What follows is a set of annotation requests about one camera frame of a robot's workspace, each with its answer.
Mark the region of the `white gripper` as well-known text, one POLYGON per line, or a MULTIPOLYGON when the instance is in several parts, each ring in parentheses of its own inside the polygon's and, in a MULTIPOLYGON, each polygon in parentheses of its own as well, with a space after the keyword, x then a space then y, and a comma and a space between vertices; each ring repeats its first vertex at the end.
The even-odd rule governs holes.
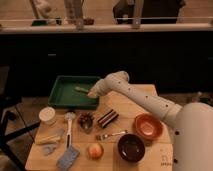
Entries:
POLYGON ((95 83, 95 85, 91 88, 90 92, 87 94, 89 98, 97 98, 97 95, 104 95, 106 93, 106 84, 103 79, 100 79, 95 83))

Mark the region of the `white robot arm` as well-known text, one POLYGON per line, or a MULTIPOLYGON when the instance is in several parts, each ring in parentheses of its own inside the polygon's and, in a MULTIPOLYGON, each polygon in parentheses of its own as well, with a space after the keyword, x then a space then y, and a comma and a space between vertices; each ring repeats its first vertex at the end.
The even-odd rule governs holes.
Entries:
POLYGON ((96 98, 118 92, 174 131, 172 171, 213 171, 213 107, 201 102, 181 106, 157 95, 151 95, 129 83, 126 71, 99 79, 88 96, 96 98))

